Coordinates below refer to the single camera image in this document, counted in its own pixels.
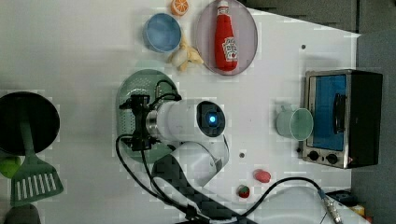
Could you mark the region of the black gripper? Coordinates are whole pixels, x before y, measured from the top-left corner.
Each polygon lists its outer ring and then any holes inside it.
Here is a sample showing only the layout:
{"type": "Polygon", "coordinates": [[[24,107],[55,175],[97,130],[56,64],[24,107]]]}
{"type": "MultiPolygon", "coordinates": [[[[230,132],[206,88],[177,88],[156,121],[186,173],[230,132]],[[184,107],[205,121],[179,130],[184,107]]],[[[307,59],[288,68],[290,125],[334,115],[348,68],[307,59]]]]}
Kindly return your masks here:
{"type": "Polygon", "coordinates": [[[135,118],[134,131],[132,137],[127,141],[127,145],[132,151],[144,151],[152,149],[157,140],[149,134],[146,127],[146,120],[150,112],[148,95],[132,95],[119,109],[131,109],[135,118]]]}

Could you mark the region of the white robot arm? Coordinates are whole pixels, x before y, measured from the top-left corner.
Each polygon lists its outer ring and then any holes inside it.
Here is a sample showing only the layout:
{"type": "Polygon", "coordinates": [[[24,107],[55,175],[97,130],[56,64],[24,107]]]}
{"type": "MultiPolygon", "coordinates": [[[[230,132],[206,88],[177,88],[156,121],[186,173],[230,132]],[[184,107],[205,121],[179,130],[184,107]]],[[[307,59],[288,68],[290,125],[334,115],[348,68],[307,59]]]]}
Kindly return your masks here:
{"type": "Polygon", "coordinates": [[[149,179],[144,190],[195,224],[257,224],[205,189],[230,158],[226,118],[219,105],[165,93],[155,100],[132,95],[119,109],[133,115],[134,127],[116,143],[131,149],[143,164],[149,179]]]}

